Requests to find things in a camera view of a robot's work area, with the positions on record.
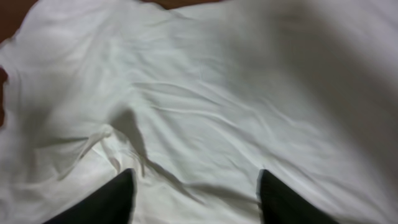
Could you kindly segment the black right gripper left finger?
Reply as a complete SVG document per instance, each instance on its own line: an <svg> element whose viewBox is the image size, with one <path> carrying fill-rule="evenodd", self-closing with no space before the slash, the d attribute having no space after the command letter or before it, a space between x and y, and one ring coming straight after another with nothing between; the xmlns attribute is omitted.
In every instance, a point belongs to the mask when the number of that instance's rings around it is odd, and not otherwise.
<svg viewBox="0 0 398 224"><path fill-rule="evenodd" d="M45 224L128 224L135 193L134 171L126 169Z"/></svg>

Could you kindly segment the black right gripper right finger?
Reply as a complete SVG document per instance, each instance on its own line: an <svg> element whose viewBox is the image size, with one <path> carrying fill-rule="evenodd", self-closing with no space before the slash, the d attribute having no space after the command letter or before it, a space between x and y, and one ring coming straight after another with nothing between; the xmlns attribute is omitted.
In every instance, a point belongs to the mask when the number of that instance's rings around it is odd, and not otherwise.
<svg viewBox="0 0 398 224"><path fill-rule="evenodd" d="M259 173L257 196L264 224L338 224L267 169Z"/></svg>

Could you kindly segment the white t-shirt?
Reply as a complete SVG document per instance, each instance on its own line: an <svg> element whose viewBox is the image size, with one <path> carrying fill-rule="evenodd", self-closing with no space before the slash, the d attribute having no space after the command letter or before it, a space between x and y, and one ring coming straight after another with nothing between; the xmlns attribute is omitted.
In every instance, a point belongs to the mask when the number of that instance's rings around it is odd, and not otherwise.
<svg viewBox="0 0 398 224"><path fill-rule="evenodd" d="M131 223L259 223L257 177L397 222L397 2L39 1L1 44L1 222L126 169Z"/></svg>

